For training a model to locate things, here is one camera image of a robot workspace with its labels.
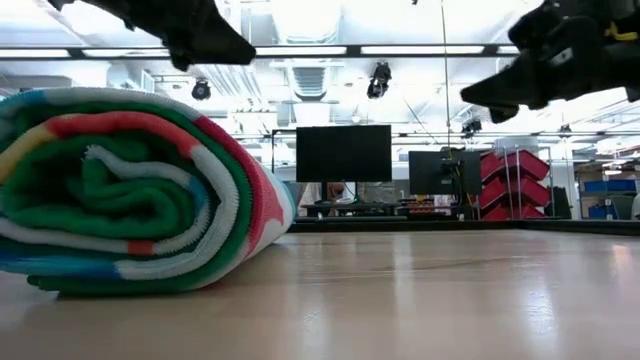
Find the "red storage bin rack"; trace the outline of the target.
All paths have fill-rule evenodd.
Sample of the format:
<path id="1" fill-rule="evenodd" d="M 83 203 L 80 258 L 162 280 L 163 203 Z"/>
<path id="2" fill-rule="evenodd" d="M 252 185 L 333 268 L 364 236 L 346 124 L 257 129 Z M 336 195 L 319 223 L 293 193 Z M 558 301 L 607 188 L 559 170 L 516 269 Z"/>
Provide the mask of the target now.
<path id="1" fill-rule="evenodd" d="M 528 150 L 481 155 L 481 219 L 506 221 L 544 218 L 551 191 L 542 184 L 550 166 Z"/>

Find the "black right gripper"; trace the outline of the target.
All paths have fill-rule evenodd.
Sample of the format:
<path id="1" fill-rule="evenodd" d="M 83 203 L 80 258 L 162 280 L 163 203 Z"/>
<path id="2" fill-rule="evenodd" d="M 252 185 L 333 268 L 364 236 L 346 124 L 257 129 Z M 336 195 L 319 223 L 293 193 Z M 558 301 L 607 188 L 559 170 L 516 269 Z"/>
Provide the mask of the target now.
<path id="1" fill-rule="evenodd" d="M 543 42 L 525 48 L 526 57 L 460 92 L 463 101 L 489 108 L 494 124 L 514 118 L 519 106 L 542 106 L 602 89 L 613 82 L 606 48 L 640 43 L 604 36 L 611 22 L 621 31 L 640 34 L 640 0 L 542 0 L 541 4 L 544 1 L 554 6 L 557 24 Z"/>

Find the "small black monitor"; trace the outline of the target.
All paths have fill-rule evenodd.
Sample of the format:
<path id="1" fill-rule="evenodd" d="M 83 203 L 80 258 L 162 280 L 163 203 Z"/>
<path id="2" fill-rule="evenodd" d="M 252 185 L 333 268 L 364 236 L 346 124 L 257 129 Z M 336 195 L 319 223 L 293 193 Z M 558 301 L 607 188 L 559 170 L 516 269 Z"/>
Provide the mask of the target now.
<path id="1" fill-rule="evenodd" d="M 412 195 L 479 195 L 481 156 L 469 151 L 410 151 L 409 184 Z"/>

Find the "large dark monitor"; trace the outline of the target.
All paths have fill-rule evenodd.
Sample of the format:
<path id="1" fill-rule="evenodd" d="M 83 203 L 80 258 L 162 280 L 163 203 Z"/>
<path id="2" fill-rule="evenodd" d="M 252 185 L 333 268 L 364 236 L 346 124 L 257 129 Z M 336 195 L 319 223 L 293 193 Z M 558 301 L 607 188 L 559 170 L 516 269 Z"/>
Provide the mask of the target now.
<path id="1" fill-rule="evenodd" d="M 298 127 L 298 182 L 386 182 L 392 179 L 390 125 Z"/>

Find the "dinosaur print towel green backing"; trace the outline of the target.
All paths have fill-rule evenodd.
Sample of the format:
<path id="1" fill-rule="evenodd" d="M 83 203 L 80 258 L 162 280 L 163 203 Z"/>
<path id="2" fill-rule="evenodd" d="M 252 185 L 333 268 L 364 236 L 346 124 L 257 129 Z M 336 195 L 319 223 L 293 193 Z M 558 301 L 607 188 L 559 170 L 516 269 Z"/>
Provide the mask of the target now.
<path id="1" fill-rule="evenodd" d="M 46 88 L 0 101 L 0 271 L 71 295 L 206 287 L 291 226 L 287 186 L 167 97 Z"/>

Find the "background black desk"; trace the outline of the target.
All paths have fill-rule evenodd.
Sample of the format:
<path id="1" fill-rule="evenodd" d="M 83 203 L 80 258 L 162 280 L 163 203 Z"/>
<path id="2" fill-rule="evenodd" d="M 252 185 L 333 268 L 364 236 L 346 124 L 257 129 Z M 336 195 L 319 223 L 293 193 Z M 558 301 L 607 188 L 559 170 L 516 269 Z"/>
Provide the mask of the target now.
<path id="1" fill-rule="evenodd" d="M 351 216 L 395 216 L 400 207 L 400 203 L 384 202 L 321 202 L 301 206 L 306 210 L 308 217 L 342 216 L 347 213 Z"/>

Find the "yellow tag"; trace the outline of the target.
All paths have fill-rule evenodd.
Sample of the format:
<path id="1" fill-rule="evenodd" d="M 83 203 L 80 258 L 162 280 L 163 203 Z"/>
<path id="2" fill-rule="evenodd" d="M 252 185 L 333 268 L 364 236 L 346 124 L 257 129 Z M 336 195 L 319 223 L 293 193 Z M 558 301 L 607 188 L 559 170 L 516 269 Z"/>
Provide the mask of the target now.
<path id="1" fill-rule="evenodd" d="M 605 29 L 604 36 L 619 42 L 640 40 L 640 34 L 637 31 L 621 31 L 615 22 L 611 22 L 609 27 Z"/>

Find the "blue storage bins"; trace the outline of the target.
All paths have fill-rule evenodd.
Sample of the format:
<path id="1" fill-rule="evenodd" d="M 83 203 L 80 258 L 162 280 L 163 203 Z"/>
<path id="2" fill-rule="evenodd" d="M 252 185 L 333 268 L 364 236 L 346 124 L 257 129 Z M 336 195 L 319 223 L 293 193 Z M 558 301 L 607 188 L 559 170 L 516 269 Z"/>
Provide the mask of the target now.
<path id="1" fill-rule="evenodd" d="M 633 179 L 613 179 L 608 181 L 588 181 L 584 183 L 585 192 L 636 192 Z"/>

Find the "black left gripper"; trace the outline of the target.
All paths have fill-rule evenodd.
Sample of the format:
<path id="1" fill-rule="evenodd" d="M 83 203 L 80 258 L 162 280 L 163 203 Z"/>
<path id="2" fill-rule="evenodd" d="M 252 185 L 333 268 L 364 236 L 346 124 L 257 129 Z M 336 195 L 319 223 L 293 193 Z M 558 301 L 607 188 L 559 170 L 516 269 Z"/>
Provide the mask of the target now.
<path id="1" fill-rule="evenodd" d="M 256 57 L 256 48 L 221 16 L 214 0 L 47 0 L 57 11 L 76 1 L 114 15 L 131 31 L 170 31 L 170 60 L 180 71 L 197 64 L 248 65 Z"/>

